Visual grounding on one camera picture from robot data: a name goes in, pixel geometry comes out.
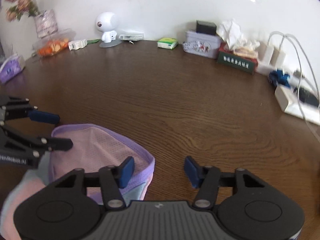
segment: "white wall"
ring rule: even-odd
[[[55,9],[59,27],[72,28],[77,39],[99,38],[95,17],[103,11],[113,11],[121,19],[120,29],[144,32],[145,39],[157,40],[164,36],[184,40],[184,31],[195,27],[195,20],[220,23],[234,18],[247,35],[266,39],[268,33],[279,30],[297,36],[305,48],[320,83],[320,1],[319,0],[37,0],[40,9]],[[7,3],[0,13],[0,39],[7,47],[25,58],[31,55],[31,45],[36,41],[33,19],[20,22],[5,21]],[[289,53],[286,64],[291,69],[298,66],[294,50],[289,43],[284,46]],[[310,71],[303,61],[306,76]]]

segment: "crumpled white tissue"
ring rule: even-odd
[[[217,34],[227,43],[229,50],[245,48],[254,51],[260,42],[248,40],[234,20],[223,21],[217,28]]]

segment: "brown tabletop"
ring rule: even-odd
[[[155,42],[98,44],[27,61],[2,93],[29,98],[62,124],[93,123],[129,137],[155,158],[146,200],[191,201],[185,156],[222,171],[243,167],[295,200],[306,216],[300,239],[320,238],[320,144],[303,120],[281,112],[265,76]],[[15,120],[20,131],[49,135],[48,124]],[[0,201],[25,169],[2,165]],[[222,189],[218,203],[231,193]]]

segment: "flower vase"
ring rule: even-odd
[[[42,11],[34,19],[38,38],[41,39],[58,31],[54,10]]]

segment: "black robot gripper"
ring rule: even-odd
[[[195,188],[187,201],[131,201],[125,206],[119,188],[127,186],[134,160],[97,173],[76,169],[23,202],[14,223],[27,240],[293,240],[304,223],[297,203],[257,176],[238,168],[221,172],[186,157],[184,170]],[[103,205],[86,196],[100,187]],[[233,195],[216,205],[219,187]]]
[[[58,124],[60,121],[60,117],[56,114],[38,111],[36,106],[29,104],[29,99],[0,95],[0,163],[36,168],[46,152],[68,151],[73,147],[70,139],[33,138],[5,123],[8,120],[25,117],[29,117],[32,121],[50,124]]]

